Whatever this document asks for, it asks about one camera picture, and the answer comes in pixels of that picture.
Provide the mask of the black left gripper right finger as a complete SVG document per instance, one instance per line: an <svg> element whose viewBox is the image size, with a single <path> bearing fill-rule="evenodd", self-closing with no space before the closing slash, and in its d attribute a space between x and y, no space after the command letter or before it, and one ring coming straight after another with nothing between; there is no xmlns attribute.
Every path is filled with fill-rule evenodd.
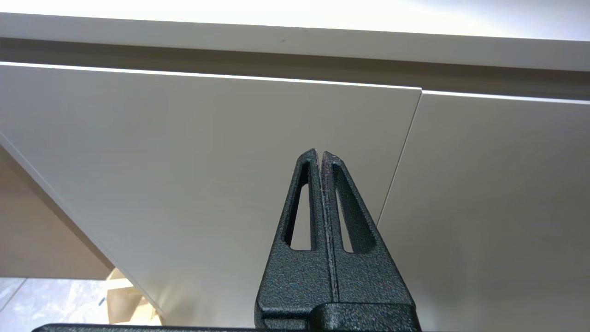
<svg viewBox="0 0 590 332"><path fill-rule="evenodd" d="M328 151L322 157L322 195L335 300L413 306L345 162Z"/></svg>

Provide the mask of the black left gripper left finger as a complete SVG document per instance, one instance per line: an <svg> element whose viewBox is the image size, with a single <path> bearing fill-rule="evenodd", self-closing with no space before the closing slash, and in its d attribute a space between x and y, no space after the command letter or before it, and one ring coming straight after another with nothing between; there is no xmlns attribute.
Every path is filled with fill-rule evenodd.
<svg viewBox="0 0 590 332"><path fill-rule="evenodd" d="M310 249L292 248L303 187L308 189ZM295 164L282 216L254 305L254 324L266 330L311 330L312 311L333 300L318 152L302 153Z"/></svg>

